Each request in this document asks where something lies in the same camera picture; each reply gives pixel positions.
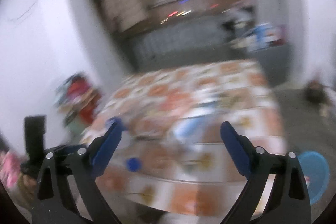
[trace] pink object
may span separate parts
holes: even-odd
[[[0,162],[0,180],[7,187],[11,188],[17,182],[20,175],[20,158],[12,151],[2,158]]]

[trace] blue round object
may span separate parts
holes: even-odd
[[[314,204],[322,197],[329,184],[328,162],[320,153],[315,151],[306,151],[297,158],[303,174],[310,179],[308,193],[310,204]]]
[[[126,161],[127,170],[136,172],[141,169],[141,161],[138,158],[129,158]]]

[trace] blue bottle cap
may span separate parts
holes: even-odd
[[[129,158],[126,161],[127,169],[131,172],[136,172],[141,169],[141,161],[138,158]]]

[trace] silver screw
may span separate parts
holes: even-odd
[[[265,149],[263,149],[261,146],[257,146],[255,148],[255,151],[258,153],[258,154],[263,154],[265,153]]]
[[[78,155],[83,155],[83,154],[85,154],[85,153],[86,153],[86,148],[82,147],[82,148],[78,149],[78,150],[77,150],[77,153],[78,153]]]
[[[295,155],[294,152],[289,152],[289,153],[288,153],[288,156],[289,156],[290,158],[292,158],[292,159],[295,159],[295,158],[296,158],[296,155]]]
[[[49,160],[54,156],[53,152],[49,152],[45,157]]]

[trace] gray floor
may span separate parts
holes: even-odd
[[[289,149],[297,155],[307,150],[322,154],[329,163],[328,189],[311,208],[314,221],[336,192],[336,121],[322,117],[314,106],[303,99],[301,90],[275,91],[278,98]]]

